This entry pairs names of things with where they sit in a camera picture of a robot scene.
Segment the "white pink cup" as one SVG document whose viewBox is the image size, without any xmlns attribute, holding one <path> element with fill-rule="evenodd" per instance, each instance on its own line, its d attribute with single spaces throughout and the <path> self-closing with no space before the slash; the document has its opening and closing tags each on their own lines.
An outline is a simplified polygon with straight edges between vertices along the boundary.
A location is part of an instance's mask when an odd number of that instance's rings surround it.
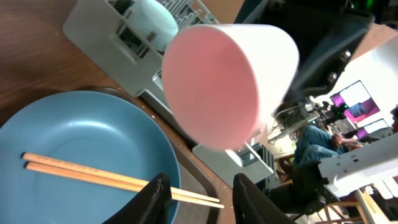
<svg viewBox="0 0 398 224">
<path fill-rule="evenodd" d="M 215 151 L 234 149 L 266 127 L 299 58 L 293 38 L 276 26 L 194 25 L 165 51 L 165 99 L 195 142 Z"/>
</svg>

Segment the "wooden chopstick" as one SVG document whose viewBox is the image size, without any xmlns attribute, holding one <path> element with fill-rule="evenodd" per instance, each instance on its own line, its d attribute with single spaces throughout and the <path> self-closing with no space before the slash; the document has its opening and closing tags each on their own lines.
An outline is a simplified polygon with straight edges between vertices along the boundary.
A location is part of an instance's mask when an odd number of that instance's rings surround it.
<svg viewBox="0 0 398 224">
<path fill-rule="evenodd" d="M 137 179 L 137 178 L 126 176 L 126 175 L 108 172 L 105 170 L 95 169 L 93 167 L 75 164 L 72 162 L 62 161 L 60 159 L 42 156 L 42 155 L 34 154 L 31 152 L 24 153 L 22 158 L 24 160 L 26 160 L 27 162 L 36 162 L 36 163 L 45 164 L 48 166 L 59 167 L 62 169 L 72 170 L 72 171 L 81 172 L 81 173 L 89 174 L 89 175 L 95 175 L 98 177 L 104 177 L 104 178 L 111 179 L 111 180 L 118 180 L 118 181 L 121 181 L 124 183 L 134 184 L 134 185 L 138 185 L 141 187 L 145 187 L 149 183 L 146 180 L 141 180 L 141 179 Z M 187 190 L 182 190 L 182 189 L 179 189 L 176 187 L 171 187 L 171 193 L 189 196 L 189 197 L 193 197 L 193 198 L 199 198 L 199 199 L 203 199 L 203 200 L 207 200 L 210 202 L 215 202 L 215 203 L 220 204 L 220 199 L 218 199 L 218 198 L 190 192 Z"/>
<path fill-rule="evenodd" d="M 117 189 L 123 189 L 123 190 L 131 191 L 131 192 L 140 192 L 143 189 L 143 187 L 138 186 L 138 185 L 128 184 L 128 183 L 124 183 L 124 182 L 121 182 L 118 180 L 111 180 L 111 179 L 107 179 L 104 177 L 98 177 L 95 175 L 89 175 L 89 174 L 84 174 L 81 172 L 62 169 L 59 167 L 48 166 L 45 164 L 39 164 L 36 162 L 28 162 L 25 168 L 29 169 L 29 170 L 36 171 L 36 172 L 41 172 L 44 174 L 56 175 L 59 177 L 80 180 L 80 181 L 89 182 L 92 184 L 105 185 L 108 187 L 114 187 Z M 224 205 L 219 204 L 219 203 L 210 202 L 207 200 L 193 198 L 193 197 L 184 196 L 184 195 L 175 194 L 175 193 L 172 193 L 172 199 L 178 200 L 181 202 L 206 205 L 209 207 L 224 208 Z"/>
</svg>

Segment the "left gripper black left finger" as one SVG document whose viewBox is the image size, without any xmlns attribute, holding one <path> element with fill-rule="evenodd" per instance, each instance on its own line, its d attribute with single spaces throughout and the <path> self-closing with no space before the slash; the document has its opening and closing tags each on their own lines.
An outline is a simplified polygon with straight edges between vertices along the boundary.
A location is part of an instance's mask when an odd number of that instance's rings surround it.
<svg viewBox="0 0 398 224">
<path fill-rule="evenodd" d="M 171 201 L 170 178 L 159 173 L 103 224 L 167 224 Z"/>
</svg>

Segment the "light blue bowl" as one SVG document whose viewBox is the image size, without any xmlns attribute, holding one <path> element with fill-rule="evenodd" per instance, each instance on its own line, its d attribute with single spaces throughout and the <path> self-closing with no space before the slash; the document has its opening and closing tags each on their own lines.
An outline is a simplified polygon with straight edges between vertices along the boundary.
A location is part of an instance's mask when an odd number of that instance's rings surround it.
<svg viewBox="0 0 398 224">
<path fill-rule="evenodd" d="M 147 37 L 154 33 L 151 40 L 157 51 L 164 52 L 179 28 L 173 15 L 155 0 L 138 0 L 125 12 L 126 18 L 132 23 L 137 33 Z"/>
</svg>

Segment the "dark blue plate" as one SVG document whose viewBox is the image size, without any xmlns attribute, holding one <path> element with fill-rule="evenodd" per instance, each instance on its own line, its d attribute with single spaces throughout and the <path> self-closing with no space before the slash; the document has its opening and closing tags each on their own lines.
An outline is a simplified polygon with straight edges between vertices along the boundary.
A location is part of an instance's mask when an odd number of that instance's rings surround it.
<svg viewBox="0 0 398 224">
<path fill-rule="evenodd" d="M 25 168 L 31 152 L 142 180 L 159 173 L 181 186 L 171 143 L 132 103 L 96 91 L 35 101 L 1 127 L 2 223 L 103 223 L 134 192 Z"/>
</svg>

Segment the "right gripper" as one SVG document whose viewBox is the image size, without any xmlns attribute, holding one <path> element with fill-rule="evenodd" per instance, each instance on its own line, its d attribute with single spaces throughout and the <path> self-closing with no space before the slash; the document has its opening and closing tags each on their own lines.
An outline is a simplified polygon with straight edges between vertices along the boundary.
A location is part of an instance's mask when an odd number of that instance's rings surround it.
<svg viewBox="0 0 398 224">
<path fill-rule="evenodd" d="M 296 74 L 284 103 L 329 93 L 374 22 L 374 15 L 350 1 L 245 0 L 244 24 L 268 24 L 286 31 L 299 51 Z"/>
</svg>

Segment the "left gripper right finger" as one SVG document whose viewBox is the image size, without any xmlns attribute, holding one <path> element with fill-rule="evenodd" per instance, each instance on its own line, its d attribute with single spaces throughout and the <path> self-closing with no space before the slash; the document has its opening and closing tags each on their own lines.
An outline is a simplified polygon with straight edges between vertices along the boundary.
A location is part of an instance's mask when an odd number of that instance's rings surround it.
<svg viewBox="0 0 398 224">
<path fill-rule="evenodd" d="M 233 180 L 236 224 L 295 224 L 243 173 Z"/>
</svg>

